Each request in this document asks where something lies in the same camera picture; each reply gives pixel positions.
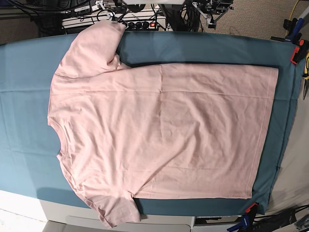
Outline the pink T-shirt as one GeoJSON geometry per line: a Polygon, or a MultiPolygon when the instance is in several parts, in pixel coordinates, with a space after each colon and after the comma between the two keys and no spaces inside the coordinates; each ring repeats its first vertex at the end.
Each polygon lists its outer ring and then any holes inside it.
{"type": "Polygon", "coordinates": [[[108,20],[83,30],[52,78],[48,124],[75,194],[105,215],[139,213],[135,198],[251,198],[278,69],[131,68],[116,53],[124,31],[108,20]]]}

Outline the teal table cloth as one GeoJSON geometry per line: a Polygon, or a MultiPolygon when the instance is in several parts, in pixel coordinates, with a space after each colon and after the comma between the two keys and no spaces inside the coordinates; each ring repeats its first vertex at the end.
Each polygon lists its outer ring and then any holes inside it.
{"type": "MultiPolygon", "coordinates": [[[[75,35],[0,47],[0,188],[40,200],[85,207],[60,169],[60,142],[47,124],[52,76],[75,35]]],[[[142,214],[231,216],[253,203],[266,211],[279,174],[301,90],[305,61],[291,43],[211,33],[125,32],[117,53],[131,67],[157,63],[249,64],[279,69],[273,111],[250,199],[136,199],[142,214]]]]}

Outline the orange black clamp upper right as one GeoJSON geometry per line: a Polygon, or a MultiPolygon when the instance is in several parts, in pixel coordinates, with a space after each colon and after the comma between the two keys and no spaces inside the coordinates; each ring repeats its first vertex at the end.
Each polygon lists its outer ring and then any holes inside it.
{"type": "Polygon", "coordinates": [[[309,50],[309,42],[303,39],[300,40],[298,45],[295,47],[293,51],[290,61],[294,65],[297,65],[302,59],[306,57],[308,50],[309,50]]]}

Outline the orange blue clamp lower right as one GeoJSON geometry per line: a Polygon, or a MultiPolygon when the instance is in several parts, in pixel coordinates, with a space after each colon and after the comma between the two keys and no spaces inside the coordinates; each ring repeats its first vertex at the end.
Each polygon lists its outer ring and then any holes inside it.
{"type": "Polygon", "coordinates": [[[245,210],[245,214],[241,217],[238,224],[227,229],[228,232],[248,232],[252,229],[253,221],[257,214],[259,203],[253,203],[245,210]]]}

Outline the yellow handled pliers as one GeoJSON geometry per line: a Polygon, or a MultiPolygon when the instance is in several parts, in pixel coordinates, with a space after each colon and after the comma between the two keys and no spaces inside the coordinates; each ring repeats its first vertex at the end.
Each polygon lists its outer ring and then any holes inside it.
{"type": "Polygon", "coordinates": [[[304,79],[304,89],[303,89],[303,100],[304,100],[309,90],[309,53],[308,52],[306,55],[306,62],[305,62],[304,73],[302,77],[304,79]]]}

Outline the black power strip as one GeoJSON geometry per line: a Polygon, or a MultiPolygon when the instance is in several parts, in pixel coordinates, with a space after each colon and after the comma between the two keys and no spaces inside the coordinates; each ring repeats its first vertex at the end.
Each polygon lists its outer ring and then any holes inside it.
{"type": "Polygon", "coordinates": [[[123,22],[126,26],[126,31],[158,31],[157,24],[155,22],[138,21],[138,22],[123,22]]]}

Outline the blue clamp top right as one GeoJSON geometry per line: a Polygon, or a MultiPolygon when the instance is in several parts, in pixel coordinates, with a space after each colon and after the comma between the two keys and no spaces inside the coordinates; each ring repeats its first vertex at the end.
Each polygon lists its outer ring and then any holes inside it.
{"type": "Polygon", "coordinates": [[[304,22],[305,20],[303,18],[293,18],[292,21],[285,19],[283,28],[287,30],[288,34],[284,38],[271,36],[270,39],[278,42],[290,42],[299,45],[302,36],[300,30],[302,29],[304,22]]]}

